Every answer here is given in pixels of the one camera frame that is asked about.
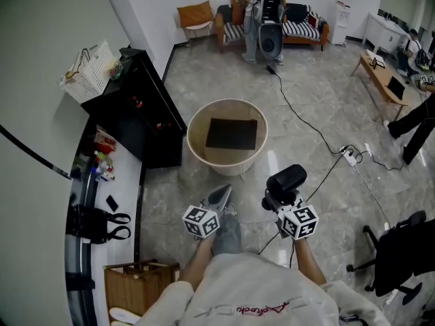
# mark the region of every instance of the white cube with markers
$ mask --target white cube with markers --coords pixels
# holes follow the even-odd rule
[[[200,238],[206,238],[220,228],[216,212],[193,205],[184,213],[183,222],[189,233]]]
[[[319,217],[311,205],[281,212],[278,216],[281,220],[281,230],[295,240],[312,235],[319,222]]]

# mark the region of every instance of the power strip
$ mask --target power strip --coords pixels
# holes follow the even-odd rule
[[[351,151],[349,149],[346,149],[346,146],[343,146],[341,149],[341,154],[346,158],[346,161],[351,165],[351,166],[355,166],[356,165],[356,159],[353,156],[354,155],[354,151]]]

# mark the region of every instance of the black office chair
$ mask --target black office chair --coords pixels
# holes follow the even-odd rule
[[[435,237],[435,220],[425,222],[426,213],[417,211],[407,220],[399,222],[377,240],[369,226],[365,225],[364,233],[368,233],[376,249],[376,258],[354,268],[349,264],[348,272],[357,272],[375,265],[375,279],[366,291],[375,291],[378,297],[386,295],[394,289],[405,293],[402,305],[408,304],[421,290],[419,283],[413,289],[403,287],[414,273],[415,276],[435,270],[435,261],[428,248]]]

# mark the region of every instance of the white cabinet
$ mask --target white cabinet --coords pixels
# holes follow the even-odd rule
[[[335,3],[332,11],[328,39],[332,45],[343,45],[346,40],[347,26],[349,25],[350,8],[340,3]]]
[[[393,53],[397,50],[405,37],[406,31],[400,28],[396,23],[391,20],[385,20],[380,16],[369,14],[362,43],[364,44],[366,40],[369,40],[375,47],[374,53],[376,53],[379,48],[382,48],[386,52]]]

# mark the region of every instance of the marble floor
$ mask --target marble floor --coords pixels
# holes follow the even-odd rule
[[[352,41],[346,48],[326,46],[324,52],[318,46],[286,46],[284,65],[274,67],[293,108],[323,132],[333,149],[353,144],[364,151],[365,144],[369,144],[378,161],[390,168],[400,166],[400,144],[407,142],[413,132],[395,141],[380,122],[374,122],[377,111],[367,90],[382,105],[379,93],[362,68],[355,77],[349,77],[362,49],[360,43]],[[243,246],[246,251],[258,252],[277,232],[275,214],[261,207],[267,178],[291,164],[301,164],[308,172],[300,188],[307,198],[337,159],[328,152],[321,137],[290,111],[279,90],[279,80],[265,71],[263,62],[244,63],[242,51],[243,47],[232,46],[220,54],[214,39],[195,42],[192,55],[188,48],[177,48],[165,86],[186,123],[198,109],[217,99],[240,98],[253,103],[268,120],[266,146],[246,173],[245,181],[218,175],[196,160],[187,144],[181,167],[149,170],[141,219],[141,258],[178,261],[184,266],[196,243],[184,230],[181,215],[189,204],[197,204],[209,188],[226,182],[233,186],[232,201],[239,212]],[[410,107],[402,115],[421,103],[413,88],[410,96]],[[393,105],[388,108],[391,120],[397,109]],[[386,171],[368,155],[356,167],[350,167],[343,159],[310,199],[320,220],[309,243],[327,279],[343,280],[368,297],[384,309],[393,325],[415,322],[435,288],[435,274],[423,274],[407,282],[409,287],[423,282],[421,293],[409,305],[401,305],[401,293],[387,305],[388,296],[378,298],[364,291],[372,279],[372,270],[348,274],[345,267],[373,256],[362,233],[363,225],[370,225],[380,235],[387,222],[385,217],[392,225],[421,209],[430,219],[434,217],[434,147],[432,135],[412,164],[401,171]],[[291,250],[289,238],[276,238],[262,255],[288,266]],[[292,268],[296,267],[295,262],[294,259]]]

